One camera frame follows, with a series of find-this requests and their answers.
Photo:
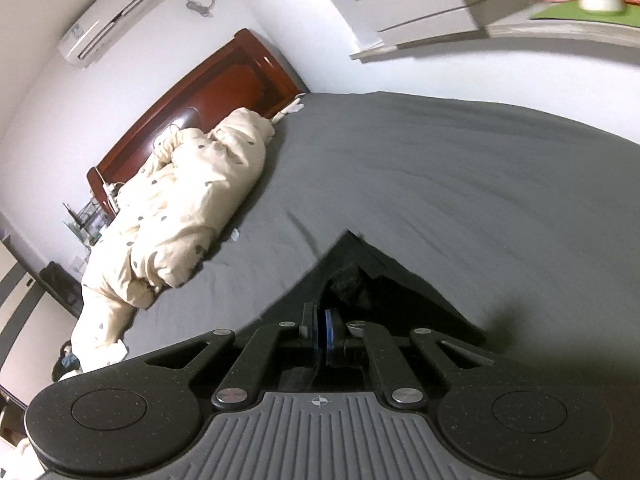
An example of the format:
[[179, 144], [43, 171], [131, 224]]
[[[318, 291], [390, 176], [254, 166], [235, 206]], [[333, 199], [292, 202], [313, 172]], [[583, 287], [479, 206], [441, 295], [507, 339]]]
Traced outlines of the black garment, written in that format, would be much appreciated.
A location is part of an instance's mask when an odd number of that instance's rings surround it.
[[281, 375], [284, 391], [362, 391], [371, 388], [367, 352], [363, 348], [328, 350], [324, 311], [337, 312], [345, 321], [384, 326], [398, 338], [424, 327], [480, 347], [485, 335], [469, 322], [424, 278], [385, 255], [356, 234], [344, 232], [333, 246], [283, 296], [238, 333], [246, 344], [255, 330], [281, 321], [300, 322], [303, 303], [317, 306], [318, 352], [305, 349], [299, 356], [282, 347], [273, 359], [291, 364]]

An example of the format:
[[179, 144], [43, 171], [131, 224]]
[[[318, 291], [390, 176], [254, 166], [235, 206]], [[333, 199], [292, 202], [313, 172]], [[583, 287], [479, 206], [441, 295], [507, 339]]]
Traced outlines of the beige patterned duvet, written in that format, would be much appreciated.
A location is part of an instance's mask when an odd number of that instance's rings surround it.
[[118, 191], [118, 213], [91, 251], [70, 337], [85, 372], [121, 361], [122, 334], [165, 288], [189, 281], [262, 175], [269, 119], [237, 108], [209, 132], [172, 127]]

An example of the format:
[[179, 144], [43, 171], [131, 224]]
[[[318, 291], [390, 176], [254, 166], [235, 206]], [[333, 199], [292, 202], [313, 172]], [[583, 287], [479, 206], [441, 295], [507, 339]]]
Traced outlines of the grey bed sheet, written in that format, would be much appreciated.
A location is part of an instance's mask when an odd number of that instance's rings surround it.
[[256, 321], [345, 232], [492, 348], [638, 410], [638, 145], [501, 104], [306, 96], [212, 254], [134, 318], [130, 354]]

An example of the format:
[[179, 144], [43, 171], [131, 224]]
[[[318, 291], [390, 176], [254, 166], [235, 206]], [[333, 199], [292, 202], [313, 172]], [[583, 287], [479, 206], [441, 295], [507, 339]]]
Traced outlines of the dark red wooden headboard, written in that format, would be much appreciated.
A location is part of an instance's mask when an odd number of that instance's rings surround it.
[[271, 118], [306, 91], [296, 76], [254, 32], [239, 30], [161, 96], [90, 168], [87, 179], [94, 198], [113, 219], [105, 187], [132, 178], [150, 156], [153, 141], [170, 125], [208, 131], [239, 107]]

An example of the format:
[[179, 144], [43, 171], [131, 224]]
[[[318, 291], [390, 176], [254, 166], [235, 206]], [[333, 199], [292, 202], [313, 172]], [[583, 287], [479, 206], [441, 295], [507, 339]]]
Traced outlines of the black bag by wall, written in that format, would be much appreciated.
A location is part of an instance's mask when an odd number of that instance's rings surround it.
[[52, 295], [74, 318], [81, 314], [82, 301], [81, 284], [71, 276], [60, 264], [50, 261], [39, 271], [40, 278], [50, 289]]

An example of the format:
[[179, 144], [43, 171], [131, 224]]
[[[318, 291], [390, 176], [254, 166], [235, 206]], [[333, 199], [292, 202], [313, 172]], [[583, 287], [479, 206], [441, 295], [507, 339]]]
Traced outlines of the white wall air conditioner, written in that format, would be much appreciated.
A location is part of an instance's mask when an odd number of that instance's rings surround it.
[[96, 0], [70, 26], [58, 52], [70, 65], [86, 68], [96, 62], [139, 18], [160, 0]]

